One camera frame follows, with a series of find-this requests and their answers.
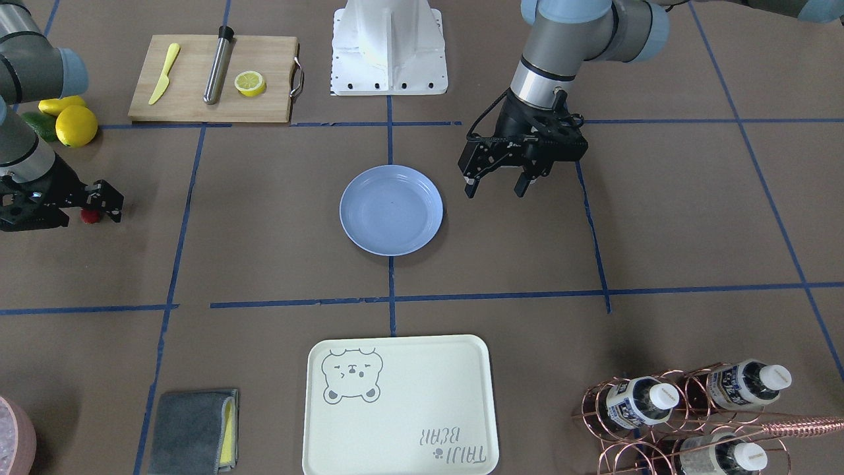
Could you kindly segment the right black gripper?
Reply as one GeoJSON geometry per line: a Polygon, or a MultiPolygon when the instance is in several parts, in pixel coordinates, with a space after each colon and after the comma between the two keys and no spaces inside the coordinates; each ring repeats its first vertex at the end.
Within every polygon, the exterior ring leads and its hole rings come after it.
{"type": "Polygon", "coordinates": [[[69,216],[62,208],[81,207],[97,210],[114,223],[123,220],[124,196],[106,180],[91,185],[83,183],[60,156],[45,175],[28,183],[16,183],[3,177],[1,231],[23,232],[66,228],[69,216]]]}

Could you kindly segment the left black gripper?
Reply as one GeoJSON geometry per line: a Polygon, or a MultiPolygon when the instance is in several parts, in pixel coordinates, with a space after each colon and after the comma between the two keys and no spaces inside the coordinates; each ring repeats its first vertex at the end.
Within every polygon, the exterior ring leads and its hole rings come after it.
{"type": "Polygon", "coordinates": [[[581,132],[583,117],[568,111],[567,99],[561,89],[552,93],[549,109],[528,105],[510,89],[495,99],[470,127],[458,160],[467,198],[474,198],[483,177],[501,166],[522,169],[514,192],[524,198],[533,180],[548,175],[555,163],[581,160],[588,150],[581,132]],[[477,124],[498,103],[503,105],[493,135],[476,133],[477,124]]]}

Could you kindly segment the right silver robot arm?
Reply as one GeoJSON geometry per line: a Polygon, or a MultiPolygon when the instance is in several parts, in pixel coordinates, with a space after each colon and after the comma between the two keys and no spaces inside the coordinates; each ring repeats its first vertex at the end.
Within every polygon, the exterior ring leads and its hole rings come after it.
{"type": "Polygon", "coordinates": [[[69,225],[66,208],[123,219],[124,197],[108,181],[81,181],[55,149],[13,111],[37,100],[81,94],[88,72],[73,50],[55,48],[21,1],[1,3],[1,228],[20,232],[69,225]]]}

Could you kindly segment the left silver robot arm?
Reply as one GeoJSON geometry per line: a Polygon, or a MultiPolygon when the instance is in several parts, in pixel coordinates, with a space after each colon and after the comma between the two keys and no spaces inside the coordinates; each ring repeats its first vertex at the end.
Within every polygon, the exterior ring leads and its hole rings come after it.
{"type": "Polygon", "coordinates": [[[481,180],[500,168],[518,168],[522,197],[555,164],[579,162],[589,144],[584,119],[567,101],[587,62],[645,62],[663,50],[669,13],[679,1],[524,1],[531,31],[509,87],[491,103],[494,132],[470,127],[458,167],[473,198],[481,180]]]}

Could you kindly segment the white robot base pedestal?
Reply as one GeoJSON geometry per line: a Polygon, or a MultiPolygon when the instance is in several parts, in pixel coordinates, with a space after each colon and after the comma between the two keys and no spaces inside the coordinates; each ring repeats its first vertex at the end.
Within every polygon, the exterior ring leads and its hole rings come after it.
{"type": "Polygon", "coordinates": [[[448,90],[440,10],[427,1],[349,1],[332,19],[332,96],[448,90]]]}

